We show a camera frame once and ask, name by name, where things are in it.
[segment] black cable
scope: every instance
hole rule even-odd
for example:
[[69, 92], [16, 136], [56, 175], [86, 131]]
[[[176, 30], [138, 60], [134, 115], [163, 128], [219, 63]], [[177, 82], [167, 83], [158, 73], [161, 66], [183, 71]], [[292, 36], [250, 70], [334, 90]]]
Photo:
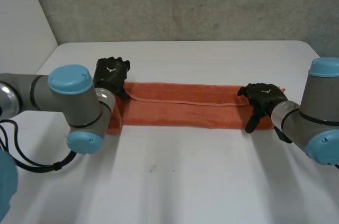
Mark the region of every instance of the black cable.
[[[52, 165], [43, 165], [43, 164], [36, 163], [36, 162], [28, 159], [26, 157], [26, 155], [20, 149], [19, 142], [18, 142], [18, 139], [17, 139], [17, 135], [18, 135], [18, 132], [19, 132], [19, 126], [17, 125], [17, 123], [15, 121], [12, 121], [12, 120], [2, 120], [2, 121], [0, 121], [0, 123], [5, 123], [5, 122], [14, 125], [14, 145], [15, 145], [15, 149], [17, 150], [19, 155], [24, 160], [26, 160], [28, 163], [35, 166], [35, 167], [29, 166], [25, 163], [22, 163], [21, 161], [17, 160], [16, 158], [14, 158], [12, 156], [13, 159], [15, 160], [16, 165], [18, 167], [24, 169], [24, 170], [34, 172], [34, 173], [47, 173], [47, 172], [50, 172], [50, 171], [57, 171], [57, 170], [60, 170], [62, 167], [66, 166], [67, 164], [69, 164], [76, 156], [76, 152], [70, 151], [70, 153], [67, 155], [67, 157], [65, 159], [63, 159], [60, 162], [53, 163]], [[0, 129], [2, 130], [4, 137], [5, 137], [5, 143], [3, 143], [2, 139], [0, 138], [1, 149], [3, 149], [4, 151], [9, 153], [8, 136], [7, 136], [6, 130], [1, 125], [0, 125]]]

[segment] blue end cap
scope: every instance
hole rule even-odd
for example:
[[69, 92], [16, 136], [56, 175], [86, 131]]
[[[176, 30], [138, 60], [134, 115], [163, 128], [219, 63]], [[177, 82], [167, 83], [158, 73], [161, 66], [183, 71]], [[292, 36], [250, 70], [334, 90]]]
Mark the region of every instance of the blue end cap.
[[87, 131], [73, 131], [68, 134], [68, 147], [78, 154], [94, 154], [101, 148], [104, 139]]
[[339, 77], [339, 57], [314, 59], [308, 74], [315, 77]]
[[77, 64], [59, 67], [48, 76], [48, 86], [60, 94], [77, 95], [88, 91], [92, 85], [88, 69]]
[[13, 158], [0, 150], [0, 222], [10, 209], [10, 200], [17, 190], [17, 169]]
[[327, 130], [314, 136], [308, 142], [305, 153], [322, 165], [339, 164], [339, 130]]

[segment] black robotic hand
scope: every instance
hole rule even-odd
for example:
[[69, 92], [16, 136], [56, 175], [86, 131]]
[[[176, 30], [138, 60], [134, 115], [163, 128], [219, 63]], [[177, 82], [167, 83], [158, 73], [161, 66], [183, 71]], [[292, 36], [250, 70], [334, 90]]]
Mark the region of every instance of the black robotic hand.
[[261, 118], [266, 115], [271, 117], [276, 105], [288, 100], [277, 86], [264, 83], [248, 84], [241, 87], [238, 91], [238, 96], [241, 95], [245, 96], [249, 104], [253, 106], [253, 114], [245, 128], [247, 133], [252, 133], [255, 130]]
[[121, 57], [99, 59], [96, 63], [96, 69], [93, 77], [96, 88], [105, 88], [122, 100], [128, 98], [123, 85], [127, 78], [127, 72], [130, 69], [130, 62], [123, 61]]

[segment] folded towel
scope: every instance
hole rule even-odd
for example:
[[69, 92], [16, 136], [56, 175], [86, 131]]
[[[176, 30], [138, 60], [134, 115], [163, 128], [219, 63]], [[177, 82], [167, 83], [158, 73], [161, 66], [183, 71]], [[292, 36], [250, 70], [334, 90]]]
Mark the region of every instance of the folded towel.
[[[119, 134], [123, 125], [195, 126], [244, 129], [253, 107], [237, 96], [240, 86], [128, 83], [127, 101], [117, 98], [108, 134]], [[269, 117], [257, 129], [272, 129]]]

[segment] white table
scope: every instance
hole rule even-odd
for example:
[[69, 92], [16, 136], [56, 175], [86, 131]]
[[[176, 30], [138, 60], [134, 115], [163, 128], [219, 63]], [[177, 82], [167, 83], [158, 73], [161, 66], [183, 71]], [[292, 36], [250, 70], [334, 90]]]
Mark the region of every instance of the white table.
[[[266, 82], [296, 102], [318, 57], [299, 41], [69, 43], [39, 73], [81, 64], [93, 74], [109, 56], [131, 61], [129, 81]], [[61, 114], [26, 112], [16, 121], [29, 157], [52, 163], [67, 155]], [[339, 223], [338, 183], [335, 167], [317, 165], [273, 131], [124, 126], [120, 139], [106, 136], [98, 154], [62, 171], [20, 170], [3, 223]]]

